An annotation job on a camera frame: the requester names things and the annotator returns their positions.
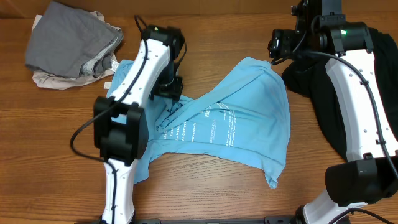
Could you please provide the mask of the folded grey garment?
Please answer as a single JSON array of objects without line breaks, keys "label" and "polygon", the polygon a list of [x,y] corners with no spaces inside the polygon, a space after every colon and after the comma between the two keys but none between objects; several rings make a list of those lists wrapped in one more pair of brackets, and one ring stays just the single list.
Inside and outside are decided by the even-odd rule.
[{"label": "folded grey garment", "polygon": [[51,2],[32,31],[25,65],[59,77],[98,76],[111,68],[123,37],[87,11]]}]

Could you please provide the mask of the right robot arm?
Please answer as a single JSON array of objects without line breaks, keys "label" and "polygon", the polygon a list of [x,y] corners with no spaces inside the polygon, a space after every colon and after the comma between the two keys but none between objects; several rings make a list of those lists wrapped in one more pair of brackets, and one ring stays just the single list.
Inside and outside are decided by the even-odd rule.
[{"label": "right robot arm", "polygon": [[344,164],[325,173],[325,190],[293,216],[266,223],[348,223],[349,214],[397,192],[397,141],[384,112],[374,70],[374,45],[363,22],[347,22],[340,1],[292,6],[295,29],[276,29],[268,50],[277,65],[326,57],[346,133]]}]

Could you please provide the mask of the black t-shirt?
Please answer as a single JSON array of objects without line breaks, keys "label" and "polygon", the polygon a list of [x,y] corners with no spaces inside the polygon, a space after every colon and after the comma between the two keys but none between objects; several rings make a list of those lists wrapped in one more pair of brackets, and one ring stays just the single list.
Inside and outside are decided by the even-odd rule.
[{"label": "black t-shirt", "polygon": [[[397,45],[389,34],[370,28],[374,44],[374,68],[379,94],[389,126],[397,137]],[[283,72],[287,88],[309,97],[318,124],[332,148],[346,159],[346,134],[333,84],[326,74],[326,58],[292,62]]]}]

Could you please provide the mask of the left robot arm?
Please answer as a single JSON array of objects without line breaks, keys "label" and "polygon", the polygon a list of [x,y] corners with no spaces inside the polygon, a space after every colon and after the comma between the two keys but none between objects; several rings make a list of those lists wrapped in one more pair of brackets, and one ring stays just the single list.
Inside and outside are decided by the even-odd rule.
[{"label": "left robot arm", "polygon": [[186,52],[182,31],[149,25],[125,79],[109,98],[96,99],[94,144],[106,171],[106,201],[100,223],[133,223],[134,174],[149,130],[144,108],[155,96],[177,101],[183,90],[178,68]]}]

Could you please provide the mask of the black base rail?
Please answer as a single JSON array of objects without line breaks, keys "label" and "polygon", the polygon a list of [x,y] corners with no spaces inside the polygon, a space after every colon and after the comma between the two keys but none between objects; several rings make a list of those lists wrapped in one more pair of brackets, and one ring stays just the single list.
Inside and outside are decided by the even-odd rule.
[{"label": "black base rail", "polygon": [[269,216],[265,218],[252,219],[229,219],[229,220],[134,220],[134,224],[289,224],[293,223],[292,216]]}]

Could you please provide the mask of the light blue t-shirt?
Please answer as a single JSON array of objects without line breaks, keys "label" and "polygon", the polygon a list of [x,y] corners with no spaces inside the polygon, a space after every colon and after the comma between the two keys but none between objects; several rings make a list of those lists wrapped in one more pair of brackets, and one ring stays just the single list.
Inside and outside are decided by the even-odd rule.
[{"label": "light blue t-shirt", "polygon": [[246,57],[207,94],[178,101],[156,96],[145,107],[149,142],[135,182],[166,153],[206,154],[255,167],[276,188],[286,165],[290,112],[285,85],[269,62]]}]

